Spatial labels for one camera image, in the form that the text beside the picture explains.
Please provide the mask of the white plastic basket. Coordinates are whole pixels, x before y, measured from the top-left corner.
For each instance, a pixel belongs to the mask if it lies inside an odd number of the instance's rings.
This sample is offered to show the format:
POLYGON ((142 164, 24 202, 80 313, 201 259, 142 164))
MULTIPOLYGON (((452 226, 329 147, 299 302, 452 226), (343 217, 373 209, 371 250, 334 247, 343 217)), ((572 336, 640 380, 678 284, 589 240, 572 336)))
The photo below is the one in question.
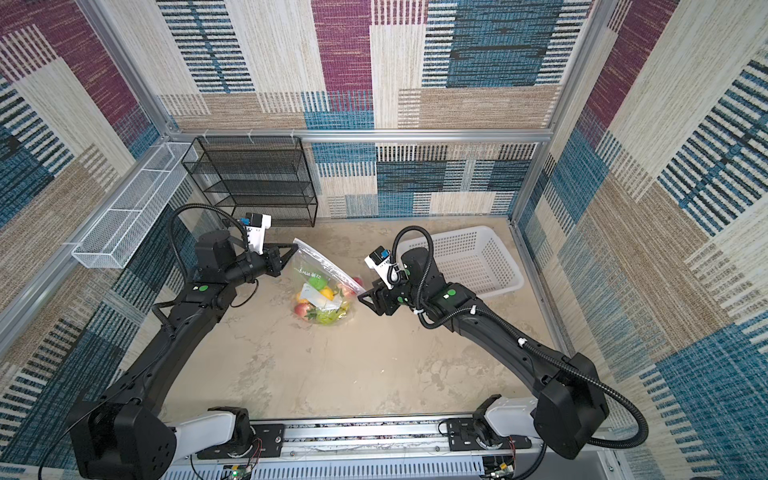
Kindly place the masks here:
POLYGON ((487 226, 475 226, 432 236, 434 260, 449 282, 461 283, 479 298, 522 289, 524 276, 501 238, 487 226))

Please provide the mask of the dark green lime toy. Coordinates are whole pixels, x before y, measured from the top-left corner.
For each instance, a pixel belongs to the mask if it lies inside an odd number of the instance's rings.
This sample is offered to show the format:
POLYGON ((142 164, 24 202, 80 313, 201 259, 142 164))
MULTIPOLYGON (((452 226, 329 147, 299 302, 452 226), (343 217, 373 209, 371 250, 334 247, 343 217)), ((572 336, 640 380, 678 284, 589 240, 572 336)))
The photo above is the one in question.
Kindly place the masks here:
POLYGON ((310 277, 307 283, 318 291, 323 290, 328 285, 327 280, 323 277, 310 277))

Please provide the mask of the clear zip top bag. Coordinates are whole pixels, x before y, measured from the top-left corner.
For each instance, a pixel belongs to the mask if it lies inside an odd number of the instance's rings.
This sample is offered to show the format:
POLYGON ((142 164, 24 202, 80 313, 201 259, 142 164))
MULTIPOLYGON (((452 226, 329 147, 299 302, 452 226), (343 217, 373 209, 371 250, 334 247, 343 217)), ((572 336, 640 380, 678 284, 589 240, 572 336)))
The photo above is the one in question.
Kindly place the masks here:
POLYGON ((288 267, 296 288, 294 315, 307 323, 322 326, 347 320, 365 288, 306 242, 295 238, 293 244, 297 249, 288 267))

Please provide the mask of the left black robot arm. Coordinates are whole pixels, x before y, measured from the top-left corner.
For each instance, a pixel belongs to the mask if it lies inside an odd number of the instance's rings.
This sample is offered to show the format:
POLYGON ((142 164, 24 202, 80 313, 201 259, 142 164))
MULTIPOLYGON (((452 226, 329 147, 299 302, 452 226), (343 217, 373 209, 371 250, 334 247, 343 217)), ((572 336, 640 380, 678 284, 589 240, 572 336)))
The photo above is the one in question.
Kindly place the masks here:
POLYGON ((129 369, 95 401, 74 404, 62 438, 69 438, 77 468, 87 479, 159 479, 179 451, 179 430, 158 413, 167 394, 202 340, 232 308, 237 288, 278 277, 297 252, 295 243, 250 246, 250 230, 268 226, 264 215, 235 218, 204 203, 175 209, 166 223, 170 241, 175 219, 189 210, 209 210, 223 228, 195 245, 197 272, 182 273, 184 285, 170 301, 153 304, 160 331, 129 369))

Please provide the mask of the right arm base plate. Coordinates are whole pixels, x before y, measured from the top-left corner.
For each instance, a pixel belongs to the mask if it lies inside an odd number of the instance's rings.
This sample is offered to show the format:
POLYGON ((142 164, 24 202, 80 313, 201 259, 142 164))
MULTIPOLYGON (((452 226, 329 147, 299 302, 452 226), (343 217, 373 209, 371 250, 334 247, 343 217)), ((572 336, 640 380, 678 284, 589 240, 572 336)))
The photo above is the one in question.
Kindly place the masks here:
POLYGON ((529 449, 533 442, 526 436, 502 437, 485 420, 453 417, 441 420, 438 432, 447 438, 451 451, 529 449))

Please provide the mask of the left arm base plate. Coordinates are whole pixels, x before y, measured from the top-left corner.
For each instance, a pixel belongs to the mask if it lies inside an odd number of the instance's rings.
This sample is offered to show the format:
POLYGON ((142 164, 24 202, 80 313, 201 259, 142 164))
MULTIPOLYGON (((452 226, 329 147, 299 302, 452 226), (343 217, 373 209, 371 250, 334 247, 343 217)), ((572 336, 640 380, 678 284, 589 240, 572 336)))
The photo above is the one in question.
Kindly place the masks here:
POLYGON ((199 460, 277 458, 282 452, 284 433, 284 424, 251 424, 246 430, 236 429, 228 442, 206 448, 195 456, 199 460))

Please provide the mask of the red strawberry toy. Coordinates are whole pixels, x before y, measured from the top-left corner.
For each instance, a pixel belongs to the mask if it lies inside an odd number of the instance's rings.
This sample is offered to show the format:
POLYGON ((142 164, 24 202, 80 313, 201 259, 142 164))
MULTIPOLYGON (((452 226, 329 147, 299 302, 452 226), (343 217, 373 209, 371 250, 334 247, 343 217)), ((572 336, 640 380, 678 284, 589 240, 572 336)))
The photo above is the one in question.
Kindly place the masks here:
POLYGON ((347 298, 357 297, 365 292, 362 279, 360 277, 353 277, 349 282, 344 282, 341 285, 343 295, 347 298))

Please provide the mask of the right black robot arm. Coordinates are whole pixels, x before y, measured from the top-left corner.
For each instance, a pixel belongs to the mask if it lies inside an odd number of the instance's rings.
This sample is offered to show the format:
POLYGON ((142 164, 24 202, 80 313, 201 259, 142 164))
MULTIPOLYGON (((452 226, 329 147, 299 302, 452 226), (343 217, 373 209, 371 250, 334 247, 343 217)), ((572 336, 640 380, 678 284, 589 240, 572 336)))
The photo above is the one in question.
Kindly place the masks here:
POLYGON ((372 251, 365 263, 378 278, 359 295, 363 305, 378 316, 391 316, 407 307, 424 328, 445 328, 491 354, 536 398, 534 430, 563 458, 575 458, 585 445, 632 449, 648 439, 650 429, 641 410, 602 382, 589 358, 580 353, 567 356, 547 347, 493 312, 468 287, 446 281, 436 265, 434 241, 426 229, 411 225, 401 232, 420 233, 426 247, 404 254, 396 246, 372 251), (631 437, 597 437, 610 415, 610 402, 621 405, 635 420, 637 430, 631 437))

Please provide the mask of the green apple toy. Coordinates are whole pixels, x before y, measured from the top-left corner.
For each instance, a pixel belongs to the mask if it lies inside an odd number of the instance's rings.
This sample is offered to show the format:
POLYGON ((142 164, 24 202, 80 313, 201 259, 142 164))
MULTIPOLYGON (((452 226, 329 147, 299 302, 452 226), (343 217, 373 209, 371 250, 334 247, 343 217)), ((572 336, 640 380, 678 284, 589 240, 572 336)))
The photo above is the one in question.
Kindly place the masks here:
POLYGON ((332 325, 342 319, 348 312, 348 308, 342 306, 332 311, 315 310, 313 320, 320 325, 332 325))

